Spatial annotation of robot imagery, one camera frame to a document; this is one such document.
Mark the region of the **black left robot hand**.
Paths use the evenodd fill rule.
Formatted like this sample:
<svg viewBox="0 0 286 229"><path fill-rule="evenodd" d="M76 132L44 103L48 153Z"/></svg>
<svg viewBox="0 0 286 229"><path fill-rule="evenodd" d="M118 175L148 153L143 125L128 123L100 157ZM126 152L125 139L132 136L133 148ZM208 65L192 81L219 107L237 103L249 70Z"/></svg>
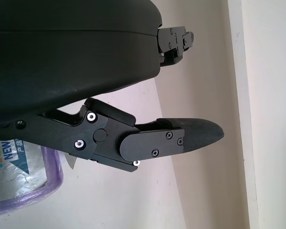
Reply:
<svg viewBox="0 0 286 229"><path fill-rule="evenodd" d="M149 0L0 0L0 141L133 172L224 137L216 123L133 115L95 99L156 77L192 47Z"/></svg>

